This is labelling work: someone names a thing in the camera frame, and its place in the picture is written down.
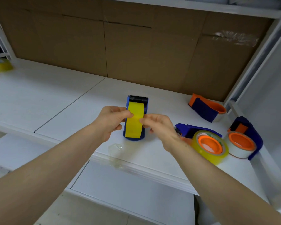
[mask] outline person's right hand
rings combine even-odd
[[[166,151],[171,150],[175,141],[180,141],[180,138],[174,130],[170,118],[166,115],[148,114],[144,115],[140,122],[143,126],[150,127],[150,133],[155,133],[163,144]]]

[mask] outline cardboard wall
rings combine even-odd
[[[271,19],[111,0],[0,0],[17,57],[223,101]]]

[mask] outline forearm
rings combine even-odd
[[[171,154],[222,225],[281,224],[281,215],[240,182],[183,141],[171,144]]]
[[[0,224],[33,224],[103,142],[101,135],[91,124],[1,178]]]

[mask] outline person's left hand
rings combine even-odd
[[[122,129],[120,123],[131,117],[133,113],[126,107],[105,106],[93,123],[103,131],[103,141],[107,141],[113,131]]]

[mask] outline hand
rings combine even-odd
[[[143,126],[150,127],[150,133],[155,133],[161,140],[166,151],[170,152],[172,144],[175,141],[180,141],[180,138],[174,130],[173,123],[166,115],[148,114],[140,119]]]
[[[121,122],[125,122],[125,118],[133,117],[133,113],[126,107],[105,106],[100,114],[93,122],[97,129],[102,130],[103,141],[107,141],[113,131],[121,130]]]

